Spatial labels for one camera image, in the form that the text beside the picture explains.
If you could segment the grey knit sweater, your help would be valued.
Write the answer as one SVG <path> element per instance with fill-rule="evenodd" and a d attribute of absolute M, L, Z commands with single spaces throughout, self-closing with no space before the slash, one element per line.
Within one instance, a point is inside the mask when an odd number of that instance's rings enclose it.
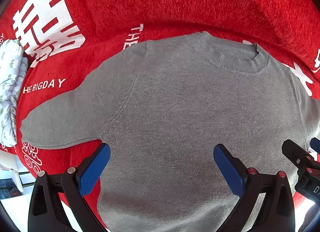
<path fill-rule="evenodd" d="M 41 149 L 110 145 L 98 211 L 111 231 L 216 231 L 237 198 L 214 146 L 295 185 L 281 146 L 309 148 L 319 101 L 259 45 L 202 32 L 125 49 L 33 109 L 20 130 Z"/>

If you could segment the white floral quilt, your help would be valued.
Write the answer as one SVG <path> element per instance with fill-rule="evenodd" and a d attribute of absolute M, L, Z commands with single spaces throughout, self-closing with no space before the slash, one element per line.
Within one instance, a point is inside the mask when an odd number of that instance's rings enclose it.
<path fill-rule="evenodd" d="M 19 40 L 6 40 L 1 45 L 1 144 L 17 144 L 16 114 L 18 98 L 28 70 L 28 59 Z"/>

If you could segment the red blanket white print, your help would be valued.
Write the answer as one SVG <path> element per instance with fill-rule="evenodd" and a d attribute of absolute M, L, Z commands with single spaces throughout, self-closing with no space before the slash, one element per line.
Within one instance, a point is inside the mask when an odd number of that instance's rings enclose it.
<path fill-rule="evenodd" d="M 2 0 L 1 40 L 22 44 L 30 69 L 17 125 L 76 88 L 103 59 L 146 40 L 207 31 L 258 43 L 319 98 L 319 8 L 314 0 Z"/>

